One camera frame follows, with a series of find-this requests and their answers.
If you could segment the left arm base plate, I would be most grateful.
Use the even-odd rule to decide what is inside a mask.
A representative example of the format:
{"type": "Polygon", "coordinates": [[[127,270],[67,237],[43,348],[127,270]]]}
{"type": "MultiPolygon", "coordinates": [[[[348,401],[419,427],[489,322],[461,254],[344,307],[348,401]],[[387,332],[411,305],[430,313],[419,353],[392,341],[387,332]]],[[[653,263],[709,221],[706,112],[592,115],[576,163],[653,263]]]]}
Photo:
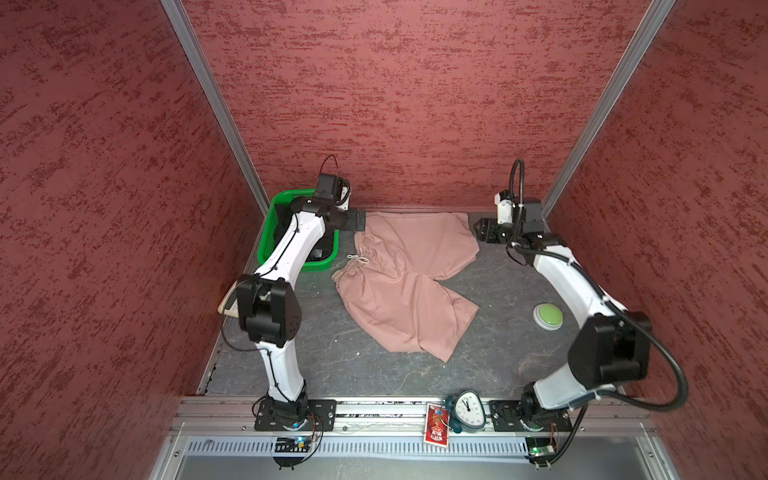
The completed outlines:
{"type": "Polygon", "coordinates": [[[334,429],[338,402],[327,399],[304,399],[281,402],[266,397],[255,413],[254,430],[258,432],[328,432],[334,429]]]}

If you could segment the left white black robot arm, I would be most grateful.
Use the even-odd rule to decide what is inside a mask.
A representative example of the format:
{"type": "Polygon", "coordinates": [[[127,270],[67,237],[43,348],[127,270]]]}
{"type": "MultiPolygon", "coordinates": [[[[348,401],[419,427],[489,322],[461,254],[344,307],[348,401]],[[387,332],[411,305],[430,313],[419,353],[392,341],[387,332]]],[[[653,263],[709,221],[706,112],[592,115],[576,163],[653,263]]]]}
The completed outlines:
{"type": "Polygon", "coordinates": [[[319,197],[301,197],[290,206],[290,223],[270,257],[233,286],[239,327],[261,355],[269,382],[261,406],[286,430],[298,430],[310,417],[306,382],[297,360],[295,337],[302,310],[295,284],[318,241],[340,230],[360,232],[361,209],[319,197]]]}

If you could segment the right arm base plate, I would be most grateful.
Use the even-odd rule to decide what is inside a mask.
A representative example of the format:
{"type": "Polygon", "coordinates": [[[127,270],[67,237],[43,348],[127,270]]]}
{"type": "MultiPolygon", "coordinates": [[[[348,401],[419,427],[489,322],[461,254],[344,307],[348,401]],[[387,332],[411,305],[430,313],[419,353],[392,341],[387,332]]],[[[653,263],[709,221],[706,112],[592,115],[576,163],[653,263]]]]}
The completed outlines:
{"type": "Polygon", "coordinates": [[[570,432],[571,417],[567,410],[546,410],[538,405],[520,405],[519,400],[490,400],[487,413],[496,432],[546,433],[570,432]]]}

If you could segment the pink shorts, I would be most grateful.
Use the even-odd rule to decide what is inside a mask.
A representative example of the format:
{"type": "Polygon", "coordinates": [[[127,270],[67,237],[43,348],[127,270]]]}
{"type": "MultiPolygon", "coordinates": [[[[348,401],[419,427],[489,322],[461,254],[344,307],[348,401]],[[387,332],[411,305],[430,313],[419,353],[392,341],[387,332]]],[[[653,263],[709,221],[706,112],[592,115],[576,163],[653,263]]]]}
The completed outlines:
{"type": "Polygon", "coordinates": [[[448,361],[479,307],[443,286],[475,261],[465,213],[373,212],[332,279],[353,320],[389,352],[448,361]]]}

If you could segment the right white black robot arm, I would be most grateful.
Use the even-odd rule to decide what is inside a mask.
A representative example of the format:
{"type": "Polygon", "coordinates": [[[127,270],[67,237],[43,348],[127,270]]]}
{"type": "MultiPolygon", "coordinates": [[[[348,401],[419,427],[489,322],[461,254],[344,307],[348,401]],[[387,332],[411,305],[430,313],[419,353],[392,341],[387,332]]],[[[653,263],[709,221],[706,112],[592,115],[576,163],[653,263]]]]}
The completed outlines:
{"type": "Polygon", "coordinates": [[[531,249],[523,257],[544,276],[565,301],[580,331],[569,348],[566,364],[523,390],[517,415],[531,431],[555,422],[567,409],[597,398],[599,390],[616,391],[618,384],[647,376],[650,341],[623,320],[616,303],[583,275],[573,252],[556,234],[526,233],[517,244],[531,249]]]}

